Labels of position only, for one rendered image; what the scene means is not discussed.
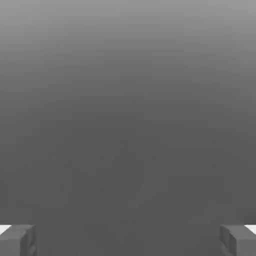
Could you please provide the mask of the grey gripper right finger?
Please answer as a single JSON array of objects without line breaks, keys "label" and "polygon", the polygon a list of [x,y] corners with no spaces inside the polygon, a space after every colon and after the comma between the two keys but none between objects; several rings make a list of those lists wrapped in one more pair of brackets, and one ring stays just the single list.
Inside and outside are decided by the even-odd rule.
[{"label": "grey gripper right finger", "polygon": [[219,239],[223,256],[256,256],[256,224],[221,225]]}]

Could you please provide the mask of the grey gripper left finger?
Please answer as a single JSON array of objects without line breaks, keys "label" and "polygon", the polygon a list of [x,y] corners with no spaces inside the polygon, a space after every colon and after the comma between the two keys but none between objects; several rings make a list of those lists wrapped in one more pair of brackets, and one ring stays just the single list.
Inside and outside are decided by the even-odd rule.
[{"label": "grey gripper left finger", "polygon": [[0,256],[38,256],[36,226],[0,224]]}]

